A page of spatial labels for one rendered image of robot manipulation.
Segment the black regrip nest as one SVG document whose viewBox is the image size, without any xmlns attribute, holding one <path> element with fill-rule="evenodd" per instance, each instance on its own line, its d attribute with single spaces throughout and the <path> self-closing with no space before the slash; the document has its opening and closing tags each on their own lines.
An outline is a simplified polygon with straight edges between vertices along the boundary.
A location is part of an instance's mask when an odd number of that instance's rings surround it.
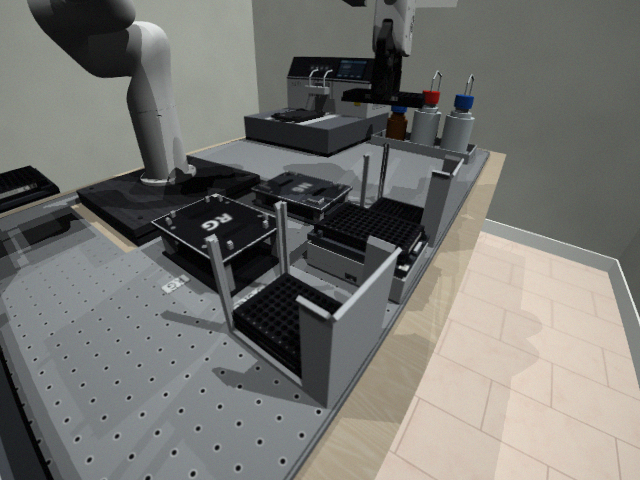
<svg viewBox="0 0 640 480">
<path fill-rule="evenodd" d="M 279 263 L 276 218 L 217 193 L 151 223 L 162 254 L 218 293 L 204 241 L 215 234 L 231 298 Z M 269 237 L 271 245 L 263 242 Z"/>
</svg>

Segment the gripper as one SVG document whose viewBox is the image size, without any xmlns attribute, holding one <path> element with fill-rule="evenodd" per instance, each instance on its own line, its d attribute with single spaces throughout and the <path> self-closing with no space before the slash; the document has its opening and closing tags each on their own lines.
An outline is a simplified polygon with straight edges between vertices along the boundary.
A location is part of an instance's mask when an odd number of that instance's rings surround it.
<svg viewBox="0 0 640 480">
<path fill-rule="evenodd" d="M 416 0 L 376 0 L 372 40 L 376 57 L 372 71 L 372 99 L 390 100 L 392 90 L 400 90 L 402 56 L 411 54 L 415 5 Z"/>
</svg>

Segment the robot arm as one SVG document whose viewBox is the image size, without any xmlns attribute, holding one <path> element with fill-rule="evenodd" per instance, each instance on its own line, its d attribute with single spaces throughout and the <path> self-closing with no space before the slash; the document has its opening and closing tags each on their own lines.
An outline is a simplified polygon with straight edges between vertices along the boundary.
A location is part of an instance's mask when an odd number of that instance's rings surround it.
<svg viewBox="0 0 640 480">
<path fill-rule="evenodd" d="M 40 28 L 87 72 L 132 77 L 126 99 L 146 170 L 141 182 L 168 186 L 195 176 L 182 139 L 165 32 L 149 22 L 134 22 L 132 0 L 27 3 Z"/>
</svg>

